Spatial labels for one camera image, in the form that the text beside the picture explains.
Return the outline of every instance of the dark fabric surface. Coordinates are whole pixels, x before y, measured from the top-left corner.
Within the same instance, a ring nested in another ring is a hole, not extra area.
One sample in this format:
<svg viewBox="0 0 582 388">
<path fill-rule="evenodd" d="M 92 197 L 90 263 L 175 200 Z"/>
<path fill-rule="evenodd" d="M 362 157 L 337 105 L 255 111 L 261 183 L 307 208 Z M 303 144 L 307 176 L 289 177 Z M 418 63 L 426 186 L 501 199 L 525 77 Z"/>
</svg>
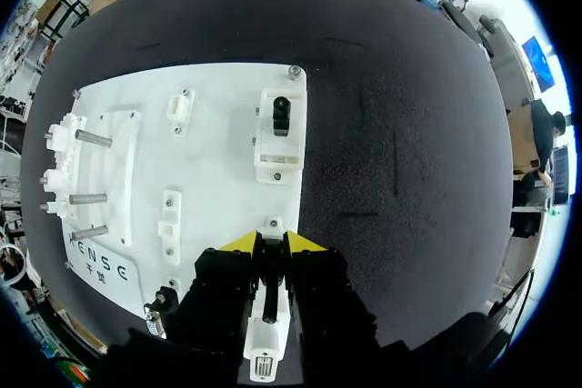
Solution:
<svg viewBox="0 0 582 388">
<path fill-rule="evenodd" d="M 482 309 L 509 225 L 511 145 L 493 71 L 455 25 L 414 0 L 119 0 L 56 48 L 25 135 L 32 260 L 73 316 L 106 343 L 144 329 L 65 269 L 60 221 L 38 208 L 54 163 L 43 133 L 75 88 L 234 61 L 306 69 L 299 232 L 344 254 L 379 342 L 416 347 Z"/>
<path fill-rule="evenodd" d="M 539 171 L 544 173 L 554 148 L 554 120 L 541 99 L 531 103 L 531 124 L 534 127 Z"/>
</svg>

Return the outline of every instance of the screw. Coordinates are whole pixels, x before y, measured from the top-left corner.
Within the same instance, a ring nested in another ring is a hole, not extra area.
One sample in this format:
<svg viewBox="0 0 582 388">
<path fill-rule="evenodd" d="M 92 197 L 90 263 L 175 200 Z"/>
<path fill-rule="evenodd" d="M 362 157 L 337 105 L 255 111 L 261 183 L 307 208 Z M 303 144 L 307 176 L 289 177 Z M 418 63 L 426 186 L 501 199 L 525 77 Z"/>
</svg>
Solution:
<svg viewBox="0 0 582 388">
<path fill-rule="evenodd" d="M 296 80 L 301 75 L 301 67 L 299 65 L 291 65 L 289 67 L 289 77 Z"/>
</svg>

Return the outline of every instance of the person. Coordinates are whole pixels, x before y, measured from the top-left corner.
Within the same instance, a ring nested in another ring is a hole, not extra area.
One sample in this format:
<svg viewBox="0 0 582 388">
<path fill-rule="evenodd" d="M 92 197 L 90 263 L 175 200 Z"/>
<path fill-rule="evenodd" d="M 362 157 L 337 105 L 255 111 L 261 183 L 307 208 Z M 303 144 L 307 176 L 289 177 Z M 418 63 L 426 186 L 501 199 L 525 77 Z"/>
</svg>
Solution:
<svg viewBox="0 0 582 388">
<path fill-rule="evenodd" d="M 550 114 L 541 100 L 527 103 L 507 114 L 513 154 L 514 179 L 537 172 L 537 177 L 550 186 L 547 173 L 554 139 L 566 131 L 566 119 L 559 111 Z"/>
</svg>

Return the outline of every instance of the cable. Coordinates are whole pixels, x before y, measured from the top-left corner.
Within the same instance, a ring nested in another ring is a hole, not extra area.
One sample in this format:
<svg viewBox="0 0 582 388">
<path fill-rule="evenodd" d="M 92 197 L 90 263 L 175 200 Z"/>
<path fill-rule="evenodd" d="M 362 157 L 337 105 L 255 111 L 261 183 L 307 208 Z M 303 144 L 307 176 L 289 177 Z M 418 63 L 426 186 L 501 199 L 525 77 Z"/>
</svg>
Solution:
<svg viewBox="0 0 582 388">
<path fill-rule="evenodd" d="M 22 259 L 26 259 L 24 252 L 14 244 L 0 244 L 0 252 L 2 252 L 4 249 L 14 249 L 20 253 L 20 255 L 22 256 Z M 8 279 L 7 281 L 0 280 L 0 286 L 14 285 L 18 281 L 20 281 L 20 279 L 25 277 L 25 274 L 26 274 L 26 262 L 23 264 L 23 267 L 22 267 L 22 270 L 20 271 L 20 273 L 17 274 L 15 277 L 13 277 L 12 279 Z"/>
<path fill-rule="evenodd" d="M 535 271 L 536 270 L 533 268 L 530 270 L 531 273 L 529 276 L 529 284 L 527 284 L 526 297 L 524 298 L 524 302 L 521 305 L 521 308 L 519 308 L 519 313 L 517 314 L 516 322 L 514 323 L 513 328 L 511 329 L 511 333 L 509 334 L 509 338 L 507 338 L 506 348 L 504 349 L 503 353 L 505 353 L 507 351 L 507 347 L 509 347 L 511 340 L 513 339 L 513 334 L 516 332 L 517 324 L 519 323 L 519 319 L 521 318 L 521 314 L 524 312 L 524 308 L 526 307 L 527 297 L 529 296 L 529 290 L 531 290 L 531 284 L 534 282 L 534 272 Z"/>
</svg>

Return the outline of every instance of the white 3d printed part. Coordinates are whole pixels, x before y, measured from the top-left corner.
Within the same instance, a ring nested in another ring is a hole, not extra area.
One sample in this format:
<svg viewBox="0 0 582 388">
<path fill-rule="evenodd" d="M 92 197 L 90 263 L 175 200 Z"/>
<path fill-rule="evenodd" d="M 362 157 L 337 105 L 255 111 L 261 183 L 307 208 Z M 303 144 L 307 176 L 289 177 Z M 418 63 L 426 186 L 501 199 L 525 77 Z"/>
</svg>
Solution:
<svg viewBox="0 0 582 388">
<path fill-rule="evenodd" d="M 79 90 L 72 113 L 49 129 L 56 166 L 43 179 L 55 193 L 45 209 L 62 219 L 68 266 L 145 318 L 160 286 L 184 297 L 207 247 L 270 217 L 296 232 L 307 108 L 306 73 L 298 72 L 184 65 Z M 291 102 L 288 136 L 274 135 L 279 95 Z"/>
</svg>

